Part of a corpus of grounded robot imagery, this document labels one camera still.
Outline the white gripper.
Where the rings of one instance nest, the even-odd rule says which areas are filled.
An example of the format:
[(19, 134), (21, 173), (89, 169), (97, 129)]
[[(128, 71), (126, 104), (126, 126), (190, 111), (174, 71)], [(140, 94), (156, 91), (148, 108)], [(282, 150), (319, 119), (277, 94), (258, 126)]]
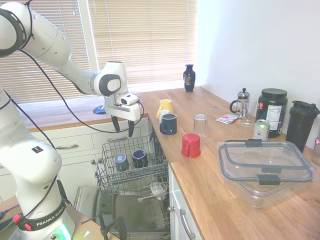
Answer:
[(104, 110), (111, 115), (114, 129), (120, 132), (118, 118), (128, 121), (128, 137), (131, 138), (135, 129), (135, 121), (140, 117), (138, 97), (134, 94), (113, 94), (104, 98)]

